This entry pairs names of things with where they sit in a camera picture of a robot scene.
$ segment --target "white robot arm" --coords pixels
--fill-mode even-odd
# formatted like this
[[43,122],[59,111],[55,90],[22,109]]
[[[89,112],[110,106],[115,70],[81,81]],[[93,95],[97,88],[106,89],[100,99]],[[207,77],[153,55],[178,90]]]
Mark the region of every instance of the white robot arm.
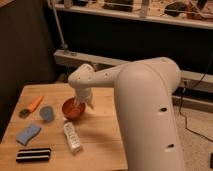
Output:
[[68,82],[76,90],[76,100],[89,106],[91,87],[114,87],[130,171],[185,171],[171,100],[180,70],[171,59],[135,61],[98,72],[84,64]]

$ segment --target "black object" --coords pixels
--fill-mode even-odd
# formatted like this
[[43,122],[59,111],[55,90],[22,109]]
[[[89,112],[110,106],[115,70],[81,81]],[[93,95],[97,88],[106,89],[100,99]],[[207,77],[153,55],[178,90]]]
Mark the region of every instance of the black object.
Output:
[[104,9],[132,11],[133,0],[105,0]]
[[213,153],[211,153],[210,168],[213,169]]
[[177,17],[181,12],[185,11],[186,7],[186,4],[183,2],[174,2],[166,6],[164,13],[173,17]]
[[203,7],[206,5],[207,0],[198,0],[197,7],[202,10]]
[[32,148],[32,149],[21,149],[19,150],[16,162],[38,162],[38,161],[49,161],[51,154],[50,148]]

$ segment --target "wooden tabletop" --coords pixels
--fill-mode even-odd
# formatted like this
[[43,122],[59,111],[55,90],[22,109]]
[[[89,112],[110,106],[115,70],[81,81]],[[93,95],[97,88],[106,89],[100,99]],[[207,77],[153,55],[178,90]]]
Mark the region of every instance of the wooden tabletop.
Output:
[[[76,155],[70,153],[63,133],[63,103],[73,97],[74,91],[67,84],[25,86],[17,102],[12,118],[0,145],[0,170],[2,171],[75,171],[75,170],[125,170],[127,169],[120,132],[115,115],[113,89],[94,89],[95,109],[86,108],[81,119],[74,123],[83,150]],[[19,118],[19,111],[36,97],[44,99],[26,119]],[[55,120],[44,123],[39,110],[52,106]],[[26,147],[16,142],[16,135],[30,123],[42,127]],[[19,149],[50,147],[51,159],[44,163],[16,163]]]
[[[25,86],[6,133],[0,144],[0,170],[2,171],[102,171],[126,170],[127,164],[117,124],[114,108],[114,95],[111,88],[94,88],[95,109],[86,108],[81,119],[74,123],[76,132],[83,145],[83,150],[73,156],[63,133],[61,107],[73,97],[74,91],[68,84],[29,85]],[[26,119],[19,118],[19,111],[36,97],[44,95],[38,109]],[[55,120],[44,123],[39,110],[52,106]],[[188,118],[188,127],[213,140],[213,115],[191,108],[182,108]],[[213,143],[185,129],[185,120],[174,107],[178,133],[183,149],[186,171],[211,171],[210,154]],[[16,135],[30,123],[42,127],[41,132],[26,147],[16,142]],[[51,159],[44,163],[16,163],[19,149],[50,147]]]

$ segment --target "sponge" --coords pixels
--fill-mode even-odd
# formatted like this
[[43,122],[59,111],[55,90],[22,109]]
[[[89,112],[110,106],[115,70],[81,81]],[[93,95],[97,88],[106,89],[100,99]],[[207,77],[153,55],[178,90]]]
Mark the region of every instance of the sponge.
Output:
[[40,126],[31,123],[27,128],[17,134],[16,141],[26,146],[27,143],[40,132],[40,130]]

